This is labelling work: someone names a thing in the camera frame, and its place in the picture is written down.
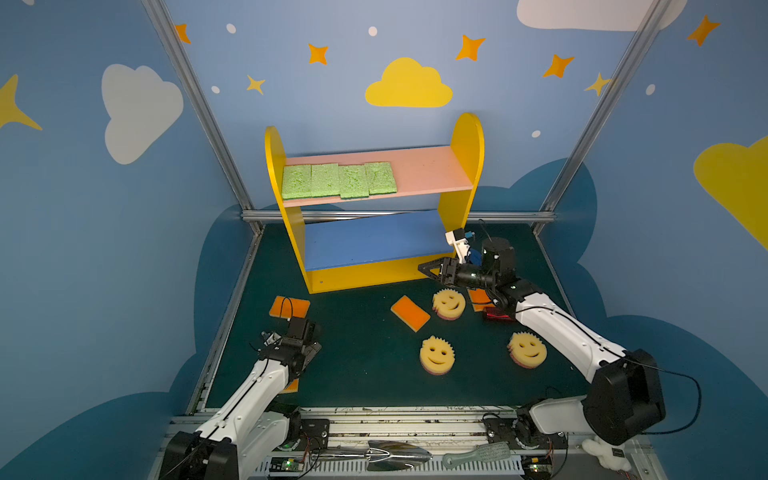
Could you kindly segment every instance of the yellow cloud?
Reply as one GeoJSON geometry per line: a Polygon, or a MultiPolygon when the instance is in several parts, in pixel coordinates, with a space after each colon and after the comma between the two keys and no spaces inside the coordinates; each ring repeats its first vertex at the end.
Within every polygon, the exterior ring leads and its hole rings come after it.
{"type": "Polygon", "coordinates": [[[442,107],[453,91],[432,67],[422,67],[413,58],[398,58],[384,69],[382,80],[369,85],[366,100],[376,107],[442,107]]]}
{"type": "Polygon", "coordinates": [[[751,147],[717,144],[696,159],[696,179],[768,249],[768,137],[751,147]]]}

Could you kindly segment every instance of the wooden shelf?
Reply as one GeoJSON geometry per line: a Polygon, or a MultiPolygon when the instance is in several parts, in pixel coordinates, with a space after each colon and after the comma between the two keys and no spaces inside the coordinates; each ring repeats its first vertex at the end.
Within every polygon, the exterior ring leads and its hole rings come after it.
{"type": "Polygon", "coordinates": [[[294,157],[287,165],[362,165],[369,162],[389,162],[397,184],[396,194],[371,195],[364,198],[342,200],[341,197],[296,198],[284,200],[286,207],[337,204],[356,200],[410,197],[412,195],[442,194],[471,190],[472,182],[464,173],[450,147],[409,148],[406,150],[370,151],[354,154],[316,155],[294,157]]]}
{"type": "Polygon", "coordinates": [[[304,245],[307,272],[453,252],[437,210],[311,223],[304,245]]]}
{"type": "Polygon", "coordinates": [[[482,174],[485,137],[480,120],[467,113],[456,121],[450,147],[287,158],[277,129],[267,127],[264,152],[270,184],[306,289],[320,293],[424,278],[419,264],[452,255],[445,232],[467,223],[482,174]],[[398,192],[367,198],[440,194],[437,210],[307,225],[301,207],[354,200],[283,200],[283,169],[287,165],[383,161],[392,165],[398,192]]]}

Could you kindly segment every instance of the green sponge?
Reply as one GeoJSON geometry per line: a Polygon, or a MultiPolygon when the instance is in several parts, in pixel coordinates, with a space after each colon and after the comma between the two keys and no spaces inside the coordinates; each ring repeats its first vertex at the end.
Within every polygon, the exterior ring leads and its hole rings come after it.
{"type": "Polygon", "coordinates": [[[366,176],[371,195],[396,194],[397,184],[389,162],[371,162],[366,164],[366,176]]]}
{"type": "Polygon", "coordinates": [[[293,165],[283,168],[283,200],[311,197],[311,178],[312,165],[293,165]]]}
{"type": "Polygon", "coordinates": [[[331,197],[340,193],[339,164],[313,165],[312,196],[331,197]]]}
{"type": "Polygon", "coordinates": [[[368,180],[363,165],[345,165],[339,169],[341,198],[368,197],[368,180]]]}

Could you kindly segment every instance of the white cloud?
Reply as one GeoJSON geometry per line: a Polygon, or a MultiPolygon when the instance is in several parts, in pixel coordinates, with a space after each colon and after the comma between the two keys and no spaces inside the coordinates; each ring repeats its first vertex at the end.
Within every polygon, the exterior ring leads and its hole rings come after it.
{"type": "Polygon", "coordinates": [[[104,141],[114,161],[123,165],[136,161],[184,109],[179,87],[145,66],[108,66],[101,96],[111,118],[104,141]]]}
{"type": "MultiPolygon", "coordinates": [[[[520,0],[518,19],[532,28],[636,31],[653,0],[520,0]]],[[[687,0],[672,0],[661,19],[665,28],[687,0]]]]}

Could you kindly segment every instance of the dark green table surface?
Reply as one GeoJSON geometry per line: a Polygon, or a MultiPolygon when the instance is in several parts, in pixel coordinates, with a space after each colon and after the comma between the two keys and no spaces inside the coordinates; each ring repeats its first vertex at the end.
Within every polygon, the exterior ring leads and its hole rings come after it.
{"type": "MultiPolygon", "coordinates": [[[[467,230],[484,236],[478,225],[467,230]]],[[[564,306],[530,227],[489,224],[488,230],[515,248],[518,275],[564,306]]],[[[530,331],[519,323],[483,322],[469,302],[456,321],[438,318],[432,295],[442,288],[424,279],[309,295],[285,227],[267,225],[207,407],[222,406],[240,386],[258,360],[254,347],[263,344],[262,331],[285,332],[286,321],[268,314],[278,295],[311,302],[307,317],[321,325],[323,346],[301,377],[299,392],[281,395],[283,402],[303,407],[521,405],[545,396],[545,390],[549,396],[587,392],[584,377],[549,345],[537,369],[523,369],[509,358],[512,333],[530,331]],[[403,295],[432,314],[417,333],[389,310],[403,295]],[[455,365],[446,375],[430,375],[419,363],[421,343],[431,335],[447,340],[455,351],[455,365]]]]}

